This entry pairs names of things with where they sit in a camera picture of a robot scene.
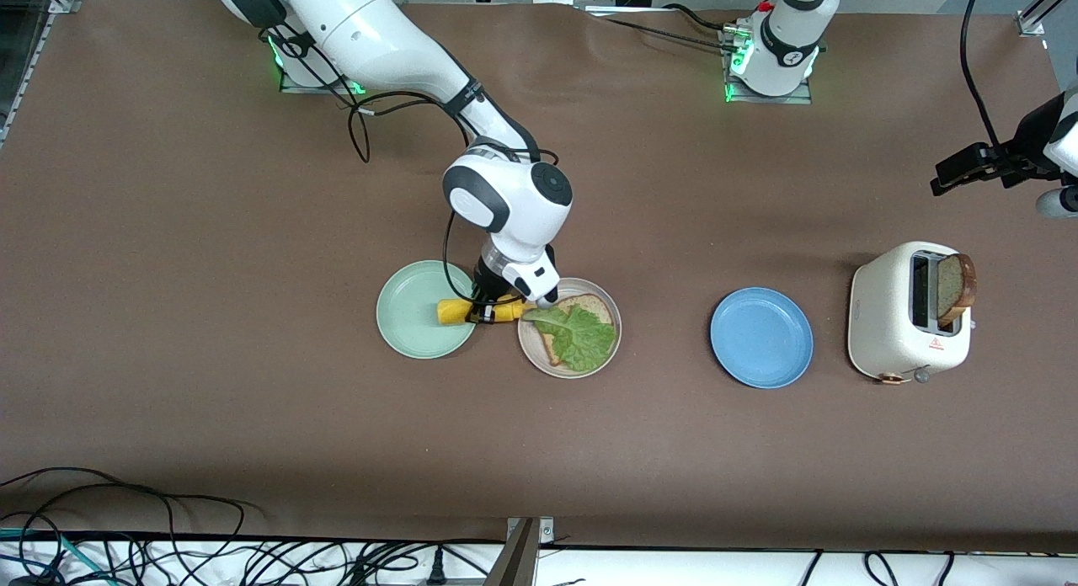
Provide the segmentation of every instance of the toaster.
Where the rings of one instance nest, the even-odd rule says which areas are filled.
[[[858,372],[885,383],[926,382],[966,360],[971,309],[943,327],[936,319],[938,266],[952,253],[910,241],[854,273],[846,349]]]

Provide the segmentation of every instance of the green plate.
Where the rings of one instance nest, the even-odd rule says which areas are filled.
[[[450,276],[457,290],[471,290],[471,279],[453,264]],[[475,329],[474,322],[439,324],[438,302],[455,297],[441,261],[407,264],[390,276],[378,294],[378,332],[392,349],[410,359],[445,357],[460,348]]]

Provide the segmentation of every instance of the toast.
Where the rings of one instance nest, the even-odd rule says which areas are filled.
[[[936,321],[946,327],[962,317],[977,297],[977,271],[966,253],[954,253],[937,267]]]
[[[605,322],[608,325],[613,324],[613,315],[610,315],[610,309],[608,309],[606,303],[596,294],[573,295],[554,305],[554,307],[558,307],[558,309],[565,310],[565,312],[569,312],[573,306],[589,310],[589,312],[598,317],[600,322]],[[551,334],[540,334],[540,336],[542,336],[543,347],[547,348],[547,357],[550,357],[550,364],[558,366],[558,364],[564,363],[562,357],[557,357],[554,352],[554,336],[551,336]]]

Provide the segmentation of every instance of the lettuce leaf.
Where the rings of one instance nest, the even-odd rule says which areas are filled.
[[[554,336],[554,354],[561,357],[573,372],[593,372],[610,355],[617,332],[609,322],[600,322],[592,310],[559,307],[528,310],[524,321],[531,321],[540,334]]]

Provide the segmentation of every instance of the tabletop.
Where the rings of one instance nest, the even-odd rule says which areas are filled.
[[[558,267],[616,298],[614,360],[552,379],[512,325],[442,360],[396,354],[375,301],[440,256],[455,126],[434,108],[377,118],[361,164],[346,114],[278,94],[266,46],[216,0],[85,0],[0,152],[0,477],[78,464],[240,498],[262,534],[494,538],[548,515],[578,543],[1078,544],[1074,224],[1036,215],[1038,183],[928,190],[984,135],[959,18],[840,14],[813,106],[760,106],[724,102],[711,50],[568,6],[405,14],[561,156]],[[1056,92],[1008,17],[975,18],[970,54],[1001,134]],[[876,386],[845,355],[849,280],[911,240],[973,256],[978,329],[958,368]],[[470,268],[481,243],[458,226],[451,261]],[[711,310],[746,287],[812,324],[786,389],[711,354]],[[67,525],[161,529],[130,498],[72,505]]]

